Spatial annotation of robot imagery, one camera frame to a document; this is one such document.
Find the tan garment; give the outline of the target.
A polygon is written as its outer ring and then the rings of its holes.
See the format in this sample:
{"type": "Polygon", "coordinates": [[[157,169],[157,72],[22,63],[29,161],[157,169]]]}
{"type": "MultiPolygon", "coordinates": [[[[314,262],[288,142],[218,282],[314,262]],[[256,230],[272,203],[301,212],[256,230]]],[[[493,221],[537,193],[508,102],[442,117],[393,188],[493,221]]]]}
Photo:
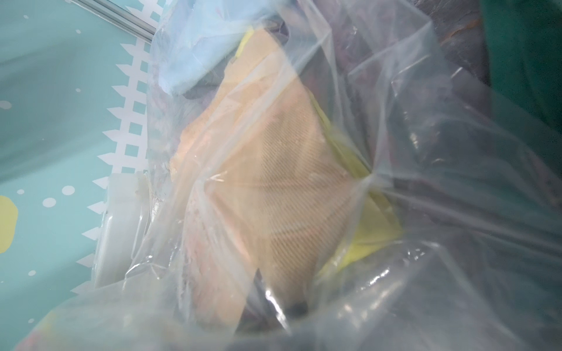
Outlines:
{"type": "Polygon", "coordinates": [[[272,34],[247,32],[224,73],[170,161],[190,193],[186,279],[208,328],[237,327],[255,276],[280,307],[304,302],[358,206],[359,183],[272,34]]]}

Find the clear plastic vacuum bag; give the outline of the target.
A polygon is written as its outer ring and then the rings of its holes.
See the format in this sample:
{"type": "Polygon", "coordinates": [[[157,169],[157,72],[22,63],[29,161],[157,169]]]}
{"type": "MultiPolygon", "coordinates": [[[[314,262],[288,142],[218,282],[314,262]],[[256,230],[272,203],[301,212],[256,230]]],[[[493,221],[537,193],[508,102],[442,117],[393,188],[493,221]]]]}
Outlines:
{"type": "Polygon", "coordinates": [[[409,1],[174,1],[149,171],[18,350],[560,350],[561,179],[409,1]]]}

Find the green trousers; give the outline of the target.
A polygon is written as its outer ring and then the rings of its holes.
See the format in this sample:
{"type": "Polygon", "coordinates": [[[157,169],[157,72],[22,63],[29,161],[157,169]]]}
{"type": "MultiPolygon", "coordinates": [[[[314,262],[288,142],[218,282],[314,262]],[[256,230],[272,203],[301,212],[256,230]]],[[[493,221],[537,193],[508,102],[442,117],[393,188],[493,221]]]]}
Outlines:
{"type": "Polygon", "coordinates": [[[493,89],[561,131],[561,2],[481,1],[493,89]]]}

